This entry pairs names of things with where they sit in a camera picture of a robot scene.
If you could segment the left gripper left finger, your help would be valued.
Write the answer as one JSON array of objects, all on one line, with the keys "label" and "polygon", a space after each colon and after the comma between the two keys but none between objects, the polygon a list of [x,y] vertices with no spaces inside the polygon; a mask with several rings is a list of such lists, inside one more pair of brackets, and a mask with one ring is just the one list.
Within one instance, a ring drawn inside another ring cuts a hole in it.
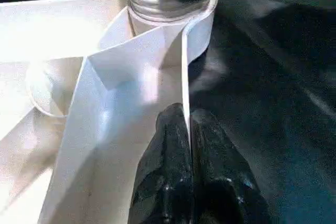
[{"label": "left gripper left finger", "polygon": [[136,170],[128,223],[189,223],[193,172],[183,106],[160,112]]}]

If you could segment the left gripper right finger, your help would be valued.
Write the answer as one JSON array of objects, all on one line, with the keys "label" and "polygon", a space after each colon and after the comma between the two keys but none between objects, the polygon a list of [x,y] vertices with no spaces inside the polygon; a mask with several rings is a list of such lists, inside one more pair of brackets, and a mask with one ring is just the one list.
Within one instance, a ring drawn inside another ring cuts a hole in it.
[{"label": "left gripper right finger", "polygon": [[248,162],[217,118],[191,114],[196,223],[271,223]]}]

